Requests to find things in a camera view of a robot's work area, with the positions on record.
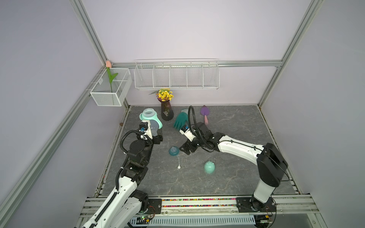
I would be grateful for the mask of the teal bottle collar with nipple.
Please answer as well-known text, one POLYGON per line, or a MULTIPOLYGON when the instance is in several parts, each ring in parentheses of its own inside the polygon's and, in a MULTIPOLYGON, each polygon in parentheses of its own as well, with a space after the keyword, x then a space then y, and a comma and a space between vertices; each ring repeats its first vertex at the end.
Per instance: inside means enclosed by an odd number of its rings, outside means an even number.
POLYGON ((180 150, 177 146, 172 146, 170 149, 169 149, 169 154, 171 156, 177 156, 179 154, 180 150))

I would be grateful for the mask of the clear baby bottle body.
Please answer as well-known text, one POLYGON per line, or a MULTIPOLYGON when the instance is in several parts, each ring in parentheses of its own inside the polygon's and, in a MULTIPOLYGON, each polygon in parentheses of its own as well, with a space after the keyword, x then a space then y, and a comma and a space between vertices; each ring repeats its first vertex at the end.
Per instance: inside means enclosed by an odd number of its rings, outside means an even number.
POLYGON ((158 119, 157 112, 153 108, 145 109, 139 116, 140 120, 149 120, 151 123, 152 136, 158 135, 158 130, 162 128, 162 122, 158 119))

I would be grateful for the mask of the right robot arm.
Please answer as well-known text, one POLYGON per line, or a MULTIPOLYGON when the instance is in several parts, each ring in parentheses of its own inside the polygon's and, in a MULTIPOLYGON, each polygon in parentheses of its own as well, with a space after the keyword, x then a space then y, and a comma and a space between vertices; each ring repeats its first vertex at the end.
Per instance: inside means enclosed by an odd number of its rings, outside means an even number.
POLYGON ((223 133, 213 134, 202 122, 193 127, 184 125, 180 133, 187 138, 180 147, 180 150, 187 155, 194 153, 200 147, 208 152, 231 154, 255 164, 258 167, 260 180, 246 204, 253 211, 261 211, 273 203, 272 193, 280 186, 283 177, 287 176, 288 168, 288 163, 275 145, 251 144, 223 133))

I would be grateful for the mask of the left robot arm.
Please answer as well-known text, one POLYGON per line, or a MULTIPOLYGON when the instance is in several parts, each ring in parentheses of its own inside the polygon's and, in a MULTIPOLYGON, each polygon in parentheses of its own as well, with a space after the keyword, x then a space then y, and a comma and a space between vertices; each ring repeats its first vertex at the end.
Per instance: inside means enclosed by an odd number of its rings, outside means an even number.
POLYGON ((154 145, 162 141, 162 135, 148 136, 137 130, 128 131, 121 138, 119 146, 126 159, 116 175, 115 188, 84 228, 133 227, 133 216, 149 207, 148 194, 137 187, 148 171, 154 145))

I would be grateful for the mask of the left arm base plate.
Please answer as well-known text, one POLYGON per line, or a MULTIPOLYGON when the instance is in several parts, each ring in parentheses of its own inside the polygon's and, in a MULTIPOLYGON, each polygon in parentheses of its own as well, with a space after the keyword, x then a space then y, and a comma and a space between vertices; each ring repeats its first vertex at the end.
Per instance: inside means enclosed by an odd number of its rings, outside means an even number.
POLYGON ((138 214, 161 214, 162 211, 162 199, 148 199, 148 201, 144 200, 142 202, 141 210, 138 214))

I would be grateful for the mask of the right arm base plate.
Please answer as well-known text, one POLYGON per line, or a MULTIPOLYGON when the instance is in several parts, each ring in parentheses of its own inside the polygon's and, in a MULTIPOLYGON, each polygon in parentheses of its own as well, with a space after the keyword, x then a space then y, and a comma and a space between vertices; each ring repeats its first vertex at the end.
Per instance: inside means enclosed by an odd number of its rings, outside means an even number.
POLYGON ((252 197, 237 197, 236 207, 239 212, 276 212, 276 203, 272 197, 269 197, 266 203, 252 197))

